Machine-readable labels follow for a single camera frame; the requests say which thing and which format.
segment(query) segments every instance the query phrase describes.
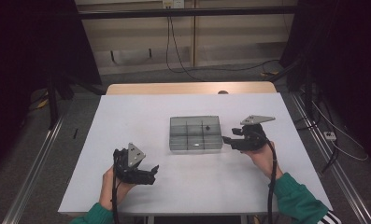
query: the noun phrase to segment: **black cable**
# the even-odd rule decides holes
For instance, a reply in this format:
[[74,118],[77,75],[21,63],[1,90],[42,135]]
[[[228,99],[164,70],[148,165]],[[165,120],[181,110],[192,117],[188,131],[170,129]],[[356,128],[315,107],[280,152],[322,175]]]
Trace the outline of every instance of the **black cable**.
[[309,8],[312,8],[312,9],[317,9],[317,8],[324,8],[324,7],[327,7],[329,6],[330,4],[332,4],[332,1],[331,0],[327,0],[325,3],[324,2],[320,2],[321,4],[317,5],[317,4],[309,4],[305,1],[300,1],[298,2],[298,6],[302,6],[302,7],[309,7]]
[[48,90],[44,90],[43,93],[38,98],[36,98],[33,102],[30,103],[30,106],[33,105],[34,103],[36,103],[37,101],[43,99],[47,92],[48,92]]
[[305,120],[305,119],[307,119],[307,117],[302,117],[300,119],[293,120],[293,124],[296,124],[296,123],[298,123],[298,122],[300,122],[302,120]]
[[118,156],[114,153],[113,158],[113,182],[112,182],[112,214],[113,214],[113,220],[115,224],[119,224],[119,217],[118,217],[118,186],[116,186],[116,167],[118,164]]
[[[334,121],[333,121],[333,118],[332,118],[332,114],[331,114],[331,111],[330,111],[328,105],[325,103],[324,100],[322,100],[322,103],[323,103],[323,105],[324,105],[324,107],[325,107],[325,110],[326,110],[327,113],[328,113],[328,119],[330,120],[330,122],[331,122],[332,124],[334,124]],[[327,128],[328,128],[331,132],[334,132],[334,134],[335,134],[335,136],[336,136],[336,140],[335,140],[334,142],[335,142],[335,145],[338,146],[338,140],[337,140],[336,129],[331,129],[331,127],[330,127],[328,124],[326,124],[326,126],[327,126]],[[337,158],[339,157],[339,150],[338,150],[336,147],[334,147],[332,151],[333,151],[333,153],[331,154],[331,157],[330,157],[329,161],[325,164],[325,166],[324,166],[324,167],[322,168],[322,170],[320,171],[320,174],[321,174],[321,175],[323,175],[323,174],[325,173],[325,171],[326,171],[328,168],[330,168],[330,167],[331,167],[331,166],[332,166],[332,165],[337,161]]]
[[256,218],[260,224],[262,223],[261,220],[259,219],[259,217],[257,217],[257,216],[253,216],[253,217]]
[[178,56],[178,60],[179,60],[179,64],[181,65],[182,69],[183,69],[183,72],[185,72],[189,77],[193,78],[193,79],[196,79],[198,81],[202,81],[202,82],[205,82],[203,79],[200,79],[198,77],[193,77],[191,76],[191,74],[188,73],[188,71],[185,69],[184,65],[182,64],[182,60],[181,58],[179,57],[179,53],[178,53],[178,47],[177,47],[177,41],[176,41],[176,38],[175,38],[175,35],[174,35],[174,25],[173,25],[173,21],[171,19],[171,17],[167,17],[167,22],[168,22],[168,38],[167,38],[167,49],[165,51],[165,59],[166,59],[166,62],[167,62],[167,67],[170,71],[172,72],[175,72],[174,70],[172,70],[170,68],[170,66],[168,65],[168,57],[167,57],[167,52],[168,52],[168,45],[170,43],[170,23],[171,23],[171,34],[173,35],[173,40],[174,40],[174,45],[176,46],[176,52],[177,52],[177,56]]
[[333,18],[331,19],[330,25],[328,26],[328,34],[327,34],[326,38],[328,38],[331,34],[331,28],[332,28],[332,26],[335,22],[335,15],[337,13],[339,3],[340,3],[340,0],[336,0],[336,5],[335,5],[335,9],[334,9]]
[[275,224],[278,223],[278,218],[280,217],[280,214],[276,215],[276,220],[275,220]]
[[[264,70],[264,64],[262,64],[262,71],[263,71],[264,74],[266,73],[266,71]],[[265,75],[265,76],[262,78],[262,81],[265,81],[266,78],[267,78],[267,75]]]
[[272,175],[270,177],[270,185],[269,185],[269,194],[267,196],[267,220],[269,224],[273,223],[273,213],[272,213],[272,201],[273,201],[273,192],[275,190],[276,185],[276,169],[278,167],[278,158],[276,156],[276,151],[273,148],[272,144],[270,143],[269,139],[266,139],[266,143],[269,145],[270,149],[272,150],[273,156],[273,170]]
[[[303,128],[296,128],[296,131],[303,131],[303,130],[307,130],[307,129],[316,127],[320,123],[320,121],[321,121],[321,115],[319,113],[318,113],[318,115],[319,116],[318,116],[317,120],[313,120],[313,124],[307,125],[306,127],[303,127]],[[299,120],[295,120],[293,123],[295,124],[296,122],[299,122],[302,119],[307,119],[307,117],[303,117],[303,118],[301,118]]]
[[[167,17],[167,22],[168,22],[168,24],[167,24],[168,25],[168,27],[167,27],[167,47],[166,47],[166,50],[165,50],[165,62],[167,64],[167,68],[171,72],[174,72],[174,73],[187,73],[188,75],[189,75],[188,72],[191,72],[191,71],[208,71],[208,70],[211,70],[211,71],[238,72],[238,71],[250,70],[250,69],[253,69],[253,68],[260,67],[260,66],[264,67],[264,65],[267,64],[267,63],[272,63],[272,62],[278,62],[279,61],[279,59],[273,59],[273,60],[268,60],[268,61],[265,61],[263,63],[260,63],[260,64],[257,64],[257,65],[251,66],[251,67],[237,68],[237,69],[228,69],[228,68],[193,68],[193,69],[185,69],[184,66],[183,66],[183,64],[182,64],[182,60],[179,57],[177,41],[176,41],[176,37],[174,35],[174,25],[173,25],[173,21],[172,21],[171,17],[170,18]],[[181,65],[181,67],[182,67],[182,71],[175,71],[168,64],[168,47],[169,47],[169,43],[170,43],[170,23],[171,23],[172,36],[173,36],[174,44],[175,44],[175,47],[176,47],[176,52],[177,52],[177,55],[178,55],[179,63]]]
[[[281,0],[281,6],[284,7],[284,0]],[[284,20],[285,30],[287,31],[287,35],[290,35],[290,32],[288,31],[288,27],[287,27],[287,22],[285,21],[285,14],[281,14],[281,15],[283,15],[283,20]]]

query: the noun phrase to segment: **electrical outlet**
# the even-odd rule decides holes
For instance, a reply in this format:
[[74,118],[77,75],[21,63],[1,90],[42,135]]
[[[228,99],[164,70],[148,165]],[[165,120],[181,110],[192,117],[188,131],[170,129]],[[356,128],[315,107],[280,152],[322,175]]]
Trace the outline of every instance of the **electrical outlet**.
[[163,0],[163,8],[173,8],[173,0]]
[[173,0],[173,8],[185,8],[184,0]]
[[329,141],[335,141],[336,140],[336,136],[333,132],[324,132],[324,137],[326,140],[329,140]]

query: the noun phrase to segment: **green sleeve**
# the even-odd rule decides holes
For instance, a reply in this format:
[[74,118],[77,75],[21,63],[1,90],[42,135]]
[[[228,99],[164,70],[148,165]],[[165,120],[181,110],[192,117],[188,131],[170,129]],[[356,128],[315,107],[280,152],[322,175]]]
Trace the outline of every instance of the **green sleeve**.
[[106,210],[100,203],[95,203],[86,216],[77,217],[70,224],[111,224],[112,222],[112,212]]
[[278,210],[293,218],[293,224],[318,223],[328,212],[328,208],[296,180],[285,173],[276,180],[275,194]]

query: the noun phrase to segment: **hand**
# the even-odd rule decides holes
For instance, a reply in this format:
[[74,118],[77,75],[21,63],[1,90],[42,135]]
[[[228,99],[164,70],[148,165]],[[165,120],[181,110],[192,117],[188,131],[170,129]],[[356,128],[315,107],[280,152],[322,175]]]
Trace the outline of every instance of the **hand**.
[[[251,157],[254,164],[264,172],[264,175],[267,177],[272,176],[273,171],[273,153],[268,144],[265,144],[258,150],[254,151],[242,151],[243,154],[246,154]],[[279,179],[283,175],[279,167],[276,169],[276,179]]]
[[[103,186],[101,188],[100,200],[98,201],[101,206],[107,210],[112,210],[112,184],[113,184],[113,166],[111,166],[103,175]],[[135,186],[135,184],[120,183],[117,191],[117,203],[121,203],[127,193]]]

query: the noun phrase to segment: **transparent plastic box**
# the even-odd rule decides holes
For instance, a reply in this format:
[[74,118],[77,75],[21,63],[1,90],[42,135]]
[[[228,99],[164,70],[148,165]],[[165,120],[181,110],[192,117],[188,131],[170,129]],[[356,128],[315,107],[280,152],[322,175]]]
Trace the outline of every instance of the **transparent plastic box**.
[[170,118],[170,150],[221,149],[218,116]]

